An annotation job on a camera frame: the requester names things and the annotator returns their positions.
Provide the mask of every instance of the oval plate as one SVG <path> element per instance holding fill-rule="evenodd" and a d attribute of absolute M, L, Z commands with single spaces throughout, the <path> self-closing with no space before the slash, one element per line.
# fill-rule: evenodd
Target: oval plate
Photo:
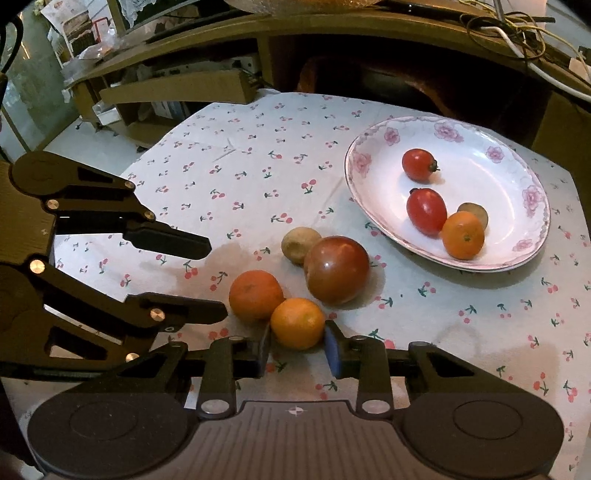
<path fill-rule="evenodd" d="M 417 183 L 402 170 L 411 148 L 433 154 L 441 171 Z M 550 206 L 543 186 L 506 144 L 473 125 L 438 116 L 406 116 L 368 128 L 351 144 L 345 176 L 355 201 L 395 242 L 437 263 L 466 271 L 497 272 L 525 264 L 548 235 Z M 419 232 L 408 218 L 413 188 L 439 192 L 451 215 L 464 202 L 489 216 L 485 244 L 470 261 L 447 254 L 440 238 Z"/>

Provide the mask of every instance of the table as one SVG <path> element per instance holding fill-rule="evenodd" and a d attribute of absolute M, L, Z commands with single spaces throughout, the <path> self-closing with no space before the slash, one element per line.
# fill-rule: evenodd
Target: table
<path fill-rule="evenodd" d="M 360 242 L 372 260 L 371 287 L 357 308 L 325 309 L 346 335 L 371 335 L 406 348 L 427 340 L 539 395 L 566 427 L 556 480 L 574 477 L 591 421 L 589 233 L 570 174 L 505 141 L 539 175 L 552 208 L 550 234 L 529 264 L 508 273 L 462 273 L 410 254 L 368 221 L 343 175 L 346 149 L 359 132 L 389 116 L 416 111 L 364 100 L 266 91 L 250 105 L 211 104 L 168 133 L 125 172 L 140 201 L 160 221 L 206 235 L 202 261 L 139 251 L 120 235 L 56 241 L 57 266 L 120 300 L 158 291 L 227 303 L 245 270 L 273 273 L 287 296 L 310 297 L 304 276 L 281 253 L 295 226 Z M 187 325 L 173 340 L 191 349 L 252 331 L 232 315 L 213 326 Z M 155 346 L 168 341 L 160 334 Z M 335 380 L 323 351 L 272 347 L 267 374 L 240 380 L 238 401 L 354 400 L 355 380 Z M 7 381 L 24 427 L 42 397 L 64 385 Z M 408 405 L 392 379 L 397 407 Z M 196 400 L 199 379 L 189 402 Z"/>

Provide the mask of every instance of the tangerine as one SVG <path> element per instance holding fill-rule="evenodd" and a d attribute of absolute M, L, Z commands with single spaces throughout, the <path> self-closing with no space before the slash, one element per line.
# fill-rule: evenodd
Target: tangerine
<path fill-rule="evenodd" d="M 326 316 L 308 299 L 287 299 L 271 315 L 271 330 L 287 348 L 307 350 L 322 339 Z"/>
<path fill-rule="evenodd" d="M 453 258 L 471 260 L 482 250 L 484 228 L 472 212 L 456 212 L 443 224 L 441 240 Z"/>
<path fill-rule="evenodd" d="M 264 270 L 249 270 L 238 275 L 228 294 L 230 308 L 243 322 L 268 320 L 285 300 L 277 279 Z"/>

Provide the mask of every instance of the cherry tomato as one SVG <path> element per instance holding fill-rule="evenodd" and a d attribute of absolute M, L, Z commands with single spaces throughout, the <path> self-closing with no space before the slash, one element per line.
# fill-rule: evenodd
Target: cherry tomato
<path fill-rule="evenodd" d="M 438 170 L 437 161 L 427 150 L 413 148 L 402 156 L 402 168 L 408 178 L 415 181 L 425 181 L 431 173 Z"/>
<path fill-rule="evenodd" d="M 447 220 L 447 208 L 432 189 L 412 189 L 407 200 L 408 218 L 425 235 L 436 236 Z"/>

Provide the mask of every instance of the small potato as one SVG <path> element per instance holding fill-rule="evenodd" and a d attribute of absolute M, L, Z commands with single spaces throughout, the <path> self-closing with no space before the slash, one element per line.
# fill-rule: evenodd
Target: small potato
<path fill-rule="evenodd" d="M 313 228 L 299 226 L 287 232 L 281 241 L 281 251 L 294 265 L 303 265 L 308 250 L 322 236 Z"/>
<path fill-rule="evenodd" d="M 486 230 L 486 227 L 488 226 L 488 213 L 486 212 L 483 206 L 478 205 L 477 203 L 466 202 L 462 203 L 457 208 L 457 211 L 473 213 L 480 220 L 482 228 Z"/>

